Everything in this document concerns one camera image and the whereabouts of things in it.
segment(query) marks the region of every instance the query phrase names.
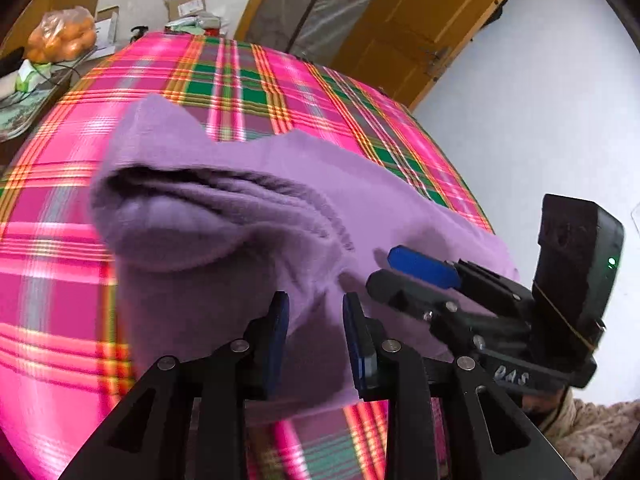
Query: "yellow string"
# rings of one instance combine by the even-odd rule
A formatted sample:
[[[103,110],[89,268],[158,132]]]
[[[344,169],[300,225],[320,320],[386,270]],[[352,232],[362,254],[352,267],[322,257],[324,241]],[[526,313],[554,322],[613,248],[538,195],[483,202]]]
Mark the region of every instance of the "yellow string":
[[[562,313],[558,310],[558,308],[553,304],[553,302],[546,296],[546,294],[543,292],[543,290],[540,288],[540,286],[536,283],[533,282],[534,286],[536,287],[537,290],[539,290],[540,294],[542,294],[542,297],[545,298],[546,302],[551,305],[553,307],[553,310],[556,311],[556,314],[558,314],[558,316],[560,316],[560,319],[562,319],[562,321],[564,321],[564,324],[567,325],[569,327],[569,330],[571,330],[571,332],[574,333],[574,335],[583,342],[583,344],[589,349],[590,352],[595,352],[596,351],[596,346],[594,346],[593,344],[591,344],[589,341],[587,341],[580,332],[578,332],[572,325],[571,323],[569,323],[566,318],[562,315]]]

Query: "bag of oranges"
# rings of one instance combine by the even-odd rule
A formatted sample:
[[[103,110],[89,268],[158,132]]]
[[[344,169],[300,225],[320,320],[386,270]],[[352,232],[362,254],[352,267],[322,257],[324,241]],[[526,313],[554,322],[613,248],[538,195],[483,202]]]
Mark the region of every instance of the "bag of oranges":
[[[29,36],[26,58],[36,64],[73,61],[95,40],[94,17],[84,7],[52,10]]]

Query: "purple garment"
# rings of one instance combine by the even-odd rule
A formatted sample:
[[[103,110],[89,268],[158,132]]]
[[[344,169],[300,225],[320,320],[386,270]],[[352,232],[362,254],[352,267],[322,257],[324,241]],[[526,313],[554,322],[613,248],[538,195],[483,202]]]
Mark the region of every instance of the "purple garment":
[[[404,244],[517,278],[504,243],[384,168],[303,132],[212,142],[151,95],[133,103],[92,182],[92,218],[116,257],[118,305],[138,372],[208,355],[290,297],[282,382],[247,406],[250,424],[357,402],[342,295],[425,356],[447,357],[428,325],[376,304],[367,277]],[[467,298],[465,310],[484,310]]]

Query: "beige sweater sleeve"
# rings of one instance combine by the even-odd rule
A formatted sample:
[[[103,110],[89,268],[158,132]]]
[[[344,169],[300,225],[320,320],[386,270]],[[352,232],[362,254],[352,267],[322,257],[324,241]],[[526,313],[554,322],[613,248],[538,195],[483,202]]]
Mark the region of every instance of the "beige sweater sleeve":
[[[541,425],[579,480],[600,480],[631,440],[640,422],[640,400],[599,406],[574,399],[571,391]]]

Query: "bed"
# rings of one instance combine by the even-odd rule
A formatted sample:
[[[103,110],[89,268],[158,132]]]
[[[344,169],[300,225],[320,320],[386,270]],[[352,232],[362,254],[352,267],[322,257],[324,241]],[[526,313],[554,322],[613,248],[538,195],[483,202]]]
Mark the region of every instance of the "bed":
[[[213,141],[298,128],[384,166],[491,230],[402,105],[340,73],[231,40],[149,34],[91,70],[0,181],[0,429],[35,480],[56,479],[137,373],[88,183],[130,102],[180,104]],[[285,420],[248,435],[250,478],[384,478],[386,405]]]

